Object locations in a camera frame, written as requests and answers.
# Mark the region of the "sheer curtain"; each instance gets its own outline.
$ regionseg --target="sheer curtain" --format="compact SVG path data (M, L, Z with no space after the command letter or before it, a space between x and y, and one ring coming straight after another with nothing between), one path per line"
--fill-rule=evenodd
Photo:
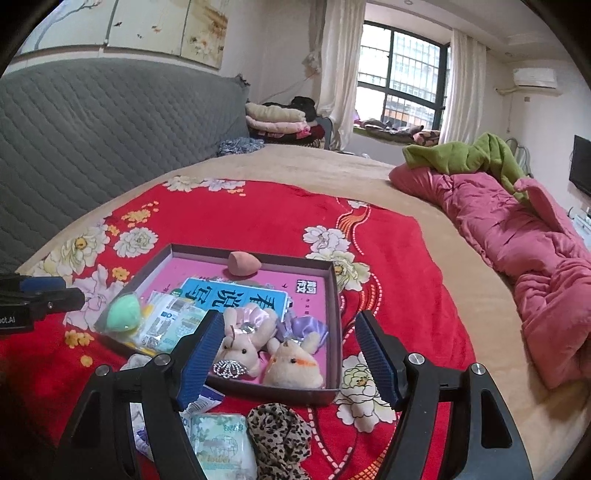
M328 116L335 126L332 148L344 148L353 134L365 3L366 0L326 1L317 111Z
M480 128L486 82L486 47L453 30L447 106L439 143L473 143Z

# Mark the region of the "metal screw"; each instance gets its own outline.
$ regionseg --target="metal screw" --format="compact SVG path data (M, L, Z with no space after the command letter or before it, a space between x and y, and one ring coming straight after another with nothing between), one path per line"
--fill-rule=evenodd
M470 368L476 375L484 375L486 373L486 367L482 364L472 364Z
M97 377L104 377L107 373L111 371L109 365L99 365L96 367L95 374Z
M422 365L425 363L425 357L423 357L420 353L411 353L408 356L408 361L414 365Z
M154 357L154 363L159 367L168 365L170 363L170 355L168 355L167 353L161 353L160 355Z

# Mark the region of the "green towel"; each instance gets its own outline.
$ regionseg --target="green towel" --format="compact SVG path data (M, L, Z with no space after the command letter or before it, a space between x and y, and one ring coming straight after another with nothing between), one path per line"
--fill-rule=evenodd
M446 175L487 171L515 198L520 201L526 198L513 188L513 184L525 174L507 144L496 135L483 134L473 145L463 142L435 147L409 145L403 153L410 168L431 167Z

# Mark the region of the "packaged wipes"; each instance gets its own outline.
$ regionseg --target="packaged wipes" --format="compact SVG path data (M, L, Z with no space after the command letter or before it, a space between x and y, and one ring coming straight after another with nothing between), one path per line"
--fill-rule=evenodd
M142 325L130 340L140 350L156 353L172 352L181 337L197 330L207 313L190 300L156 291L142 312Z
M256 480L256 459L244 416L194 415L190 440L208 480Z

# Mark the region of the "leopard print fabric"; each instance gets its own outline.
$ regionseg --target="leopard print fabric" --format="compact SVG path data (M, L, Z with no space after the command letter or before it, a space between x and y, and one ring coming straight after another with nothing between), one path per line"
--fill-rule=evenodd
M257 480L310 480L300 462L310 456L310 426L280 403L253 408L248 433L256 455Z

